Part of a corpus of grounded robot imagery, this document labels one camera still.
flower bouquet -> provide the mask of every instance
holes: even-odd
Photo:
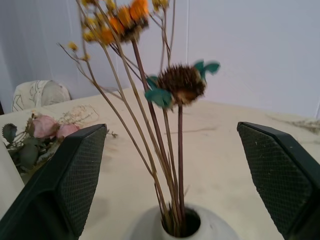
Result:
[[[76,106],[55,120],[41,113],[32,113],[24,130],[17,134],[17,126],[8,123],[2,127],[6,148],[23,180],[28,180],[55,154],[65,137],[78,131],[93,114],[90,106]]]
[[[79,47],[74,42],[70,42],[68,46],[63,46],[62,44],[59,44],[59,46],[62,47],[72,60],[74,60],[80,73],[101,93],[105,101],[119,118],[136,147],[146,170],[150,174],[150,178],[153,182],[152,184],[154,184],[155,194],[158,200],[157,212],[159,212],[160,215],[159,222],[161,222],[163,234],[166,235],[166,237],[163,238],[187,238],[194,236],[196,232],[203,232],[203,229],[207,229],[207,227],[204,226],[209,226],[208,221],[205,221],[204,218],[207,218],[208,216],[212,217],[212,214],[203,214],[202,209],[197,210],[194,207],[186,206],[184,199],[183,109],[204,95],[207,87],[206,73],[217,73],[220,64],[217,61],[205,63],[203,60],[192,65],[171,63],[174,43],[176,0],[171,0],[173,22],[170,40],[167,37],[167,14],[170,6],[170,1],[168,0],[152,0],[153,10],[151,11],[149,10],[147,0],[133,0],[127,5],[117,5],[117,2],[112,0],[75,1],[78,6],[82,33],[82,41],[80,44],[81,50],[79,50]],[[138,47],[141,33],[148,28],[149,21],[155,22],[161,32],[162,51],[158,74],[149,74],[145,72]],[[137,144],[135,137],[131,133],[131,130],[128,128],[120,112],[115,108],[104,90],[98,85],[95,73],[92,70],[90,55],[87,51],[88,44],[99,45],[104,52],[108,62],[107,64],[110,65],[118,86],[118,93],[112,94],[123,102],[129,112],[138,130],[139,137],[142,139],[146,155],[142,153],[141,146]],[[132,46],[135,60],[129,59],[125,55],[123,44]],[[137,121],[136,113],[130,108],[114,63],[110,57],[110,51],[115,52],[122,60],[125,72],[143,116],[143,123]],[[167,57],[166,68],[164,68],[165,55]],[[151,115],[154,130],[148,119],[145,106],[142,103],[132,75],[135,75],[142,82],[144,96],[147,100],[147,108]],[[165,123],[167,138],[166,141],[168,143],[167,147],[165,146],[165,142],[161,135],[159,116],[155,113],[155,106],[162,109],[162,118]],[[177,108],[178,111],[177,158],[172,145],[168,121],[168,112],[173,111],[175,108]],[[147,132],[142,131],[141,124],[145,124]],[[146,135],[150,137],[152,145],[147,141]],[[160,163],[161,169],[156,168],[156,161]],[[168,200],[165,200],[164,198],[164,186],[161,186],[158,178],[158,174],[160,173],[164,174],[166,180],[165,187],[168,187],[170,193],[170,199]],[[145,226],[152,221],[153,218],[150,218],[149,220],[145,219]],[[129,233],[126,239],[131,239],[133,232]],[[155,236],[144,236],[140,239],[150,240],[154,237]]]

green leaf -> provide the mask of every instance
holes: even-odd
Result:
[[[32,145],[35,145],[35,146],[39,146],[40,143],[41,143],[41,139],[39,138],[35,138],[35,137],[28,137],[26,139],[23,140],[23,143],[24,144],[32,144]]]
[[[172,95],[161,88],[146,91],[144,94],[148,102],[154,102],[160,108],[166,109],[172,106]]]
[[[193,66],[201,73],[205,67],[205,62],[203,59],[198,60]]]
[[[206,72],[207,71],[213,75],[216,72],[218,72],[219,68],[220,68],[219,62],[216,62],[216,61],[210,62],[210,63],[206,64],[204,66],[203,70],[200,72],[201,77],[203,79],[206,79]]]
[[[33,144],[26,144],[19,151],[21,166],[26,169],[32,169],[38,159],[38,148]]]
[[[8,143],[12,143],[15,140],[17,133],[17,126],[12,123],[8,123],[2,128],[2,136],[8,141]]]
[[[158,81],[158,77],[154,75],[148,76],[146,78],[146,82],[148,83],[151,89],[157,88],[157,81]]]

white tabletop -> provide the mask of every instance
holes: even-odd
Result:
[[[139,107],[130,89],[125,90],[143,130],[147,133]],[[141,138],[124,104],[110,96],[122,114],[141,150]],[[90,125],[106,123],[117,138],[108,135],[105,141],[99,182],[81,240],[120,240],[130,223],[142,212],[157,204],[154,184],[127,132],[101,96],[92,96],[37,109],[59,118],[78,105],[90,105],[99,114]],[[156,109],[158,121],[166,139],[163,115]],[[25,127],[31,110],[0,117],[0,126],[13,123]],[[319,136],[304,129],[275,121],[301,120],[287,114],[266,113],[257,109],[198,101],[184,108],[183,154],[184,185],[189,186],[185,200],[208,208],[220,217],[244,240],[282,240],[264,203],[252,182],[244,149],[237,132],[239,121],[261,124],[287,132],[320,162]],[[177,113],[169,113],[172,141],[177,153]],[[169,192],[159,168],[162,189],[167,200]]]

dried rose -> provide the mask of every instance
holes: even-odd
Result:
[[[65,124],[60,126],[58,132],[56,133],[56,137],[58,139],[60,138],[65,138],[66,136],[75,133],[76,131],[78,131],[80,128],[75,125],[75,124]]]
[[[59,124],[52,117],[40,115],[32,120],[34,126],[33,136],[35,138],[50,138],[56,135]]]

small yellow bud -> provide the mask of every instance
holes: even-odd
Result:
[[[85,32],[83,34],[83,39],[89,43],[95,40],[95,35],[91,31]]]
[[[106,3],[106,8],[109,10],[109,11],[113,11],[116,9],[116,4],[114,3],[113,0],[105,0],[105,3]]]
[[[160,8],[166,9],[168,7],[168,0],[152,0],[153,9],[158,12]]]
[[[86,23],[91,26],[96,24],[96,20],[91,17],[86,17],[85,20],[86,20]]]
[[[95,0],[81,0],[81,3],[84,7],[87,7],[88,4],[92,4],[92,5],[96,5],[96,1]]]
[[[73,51],[77,51],[78,50],[78,46],[73,41],[70,41],[68,43],[68,48],[72,49]]]
[[[82,58],[80,58],[81,60],[83,61],[89,61],[90,60],[90,55],[89,54],[86,54],[84,55]]]

